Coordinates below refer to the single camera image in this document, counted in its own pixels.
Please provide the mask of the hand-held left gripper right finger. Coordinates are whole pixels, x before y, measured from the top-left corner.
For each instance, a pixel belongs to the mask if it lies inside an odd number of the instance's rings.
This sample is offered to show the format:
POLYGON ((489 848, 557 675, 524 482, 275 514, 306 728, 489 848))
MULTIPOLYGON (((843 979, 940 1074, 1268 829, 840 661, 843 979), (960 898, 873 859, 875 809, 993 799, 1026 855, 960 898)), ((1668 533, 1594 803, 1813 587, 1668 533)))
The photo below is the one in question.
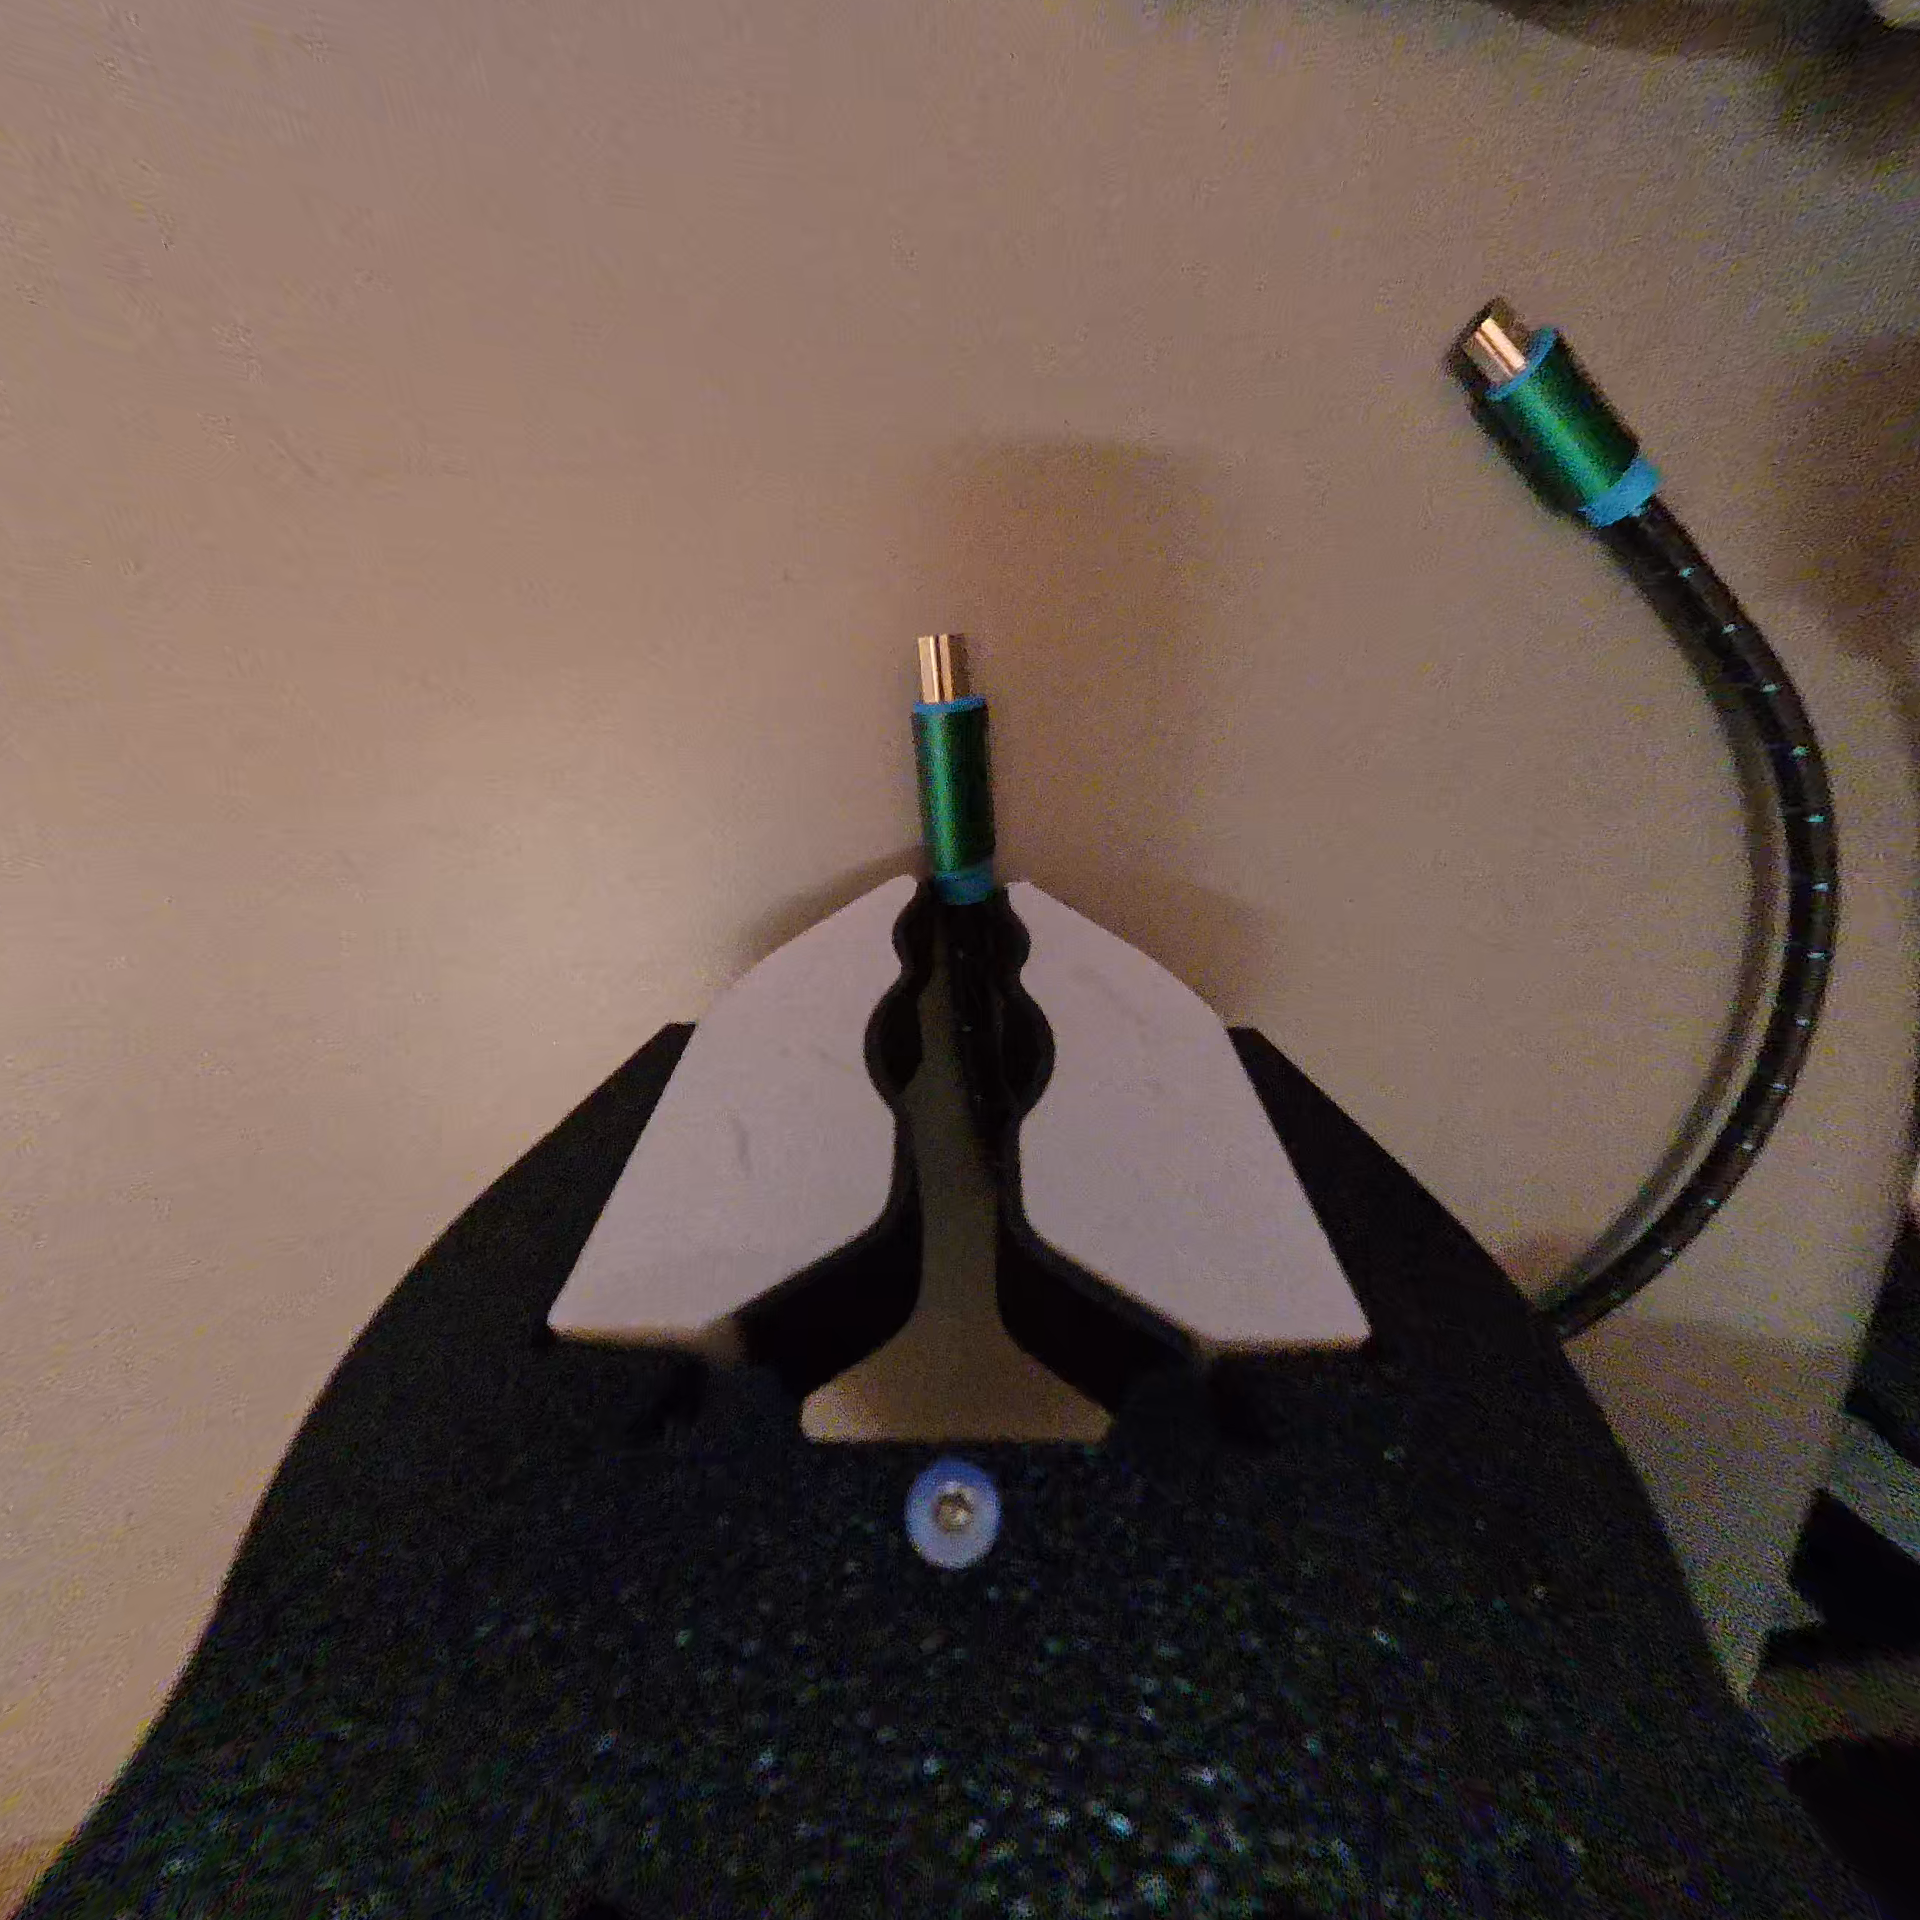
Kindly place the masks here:
POLYGON ((1040 1365, 1355 1353, 1369 1319, 1220 1018, 1019 881, 976 903, 997 1311, 1040 1365))

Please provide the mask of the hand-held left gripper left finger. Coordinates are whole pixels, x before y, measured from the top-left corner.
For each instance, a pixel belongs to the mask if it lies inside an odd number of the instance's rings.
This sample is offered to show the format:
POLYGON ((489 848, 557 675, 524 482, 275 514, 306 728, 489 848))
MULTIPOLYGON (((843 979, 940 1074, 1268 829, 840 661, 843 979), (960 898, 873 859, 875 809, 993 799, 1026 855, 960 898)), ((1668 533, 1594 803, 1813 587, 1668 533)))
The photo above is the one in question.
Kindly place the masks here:
POLYGON ((890 879, 712 1007, 548 1311, 553 1337, 847 1374, 905 1326, 931 935, 929 888, 890 879))

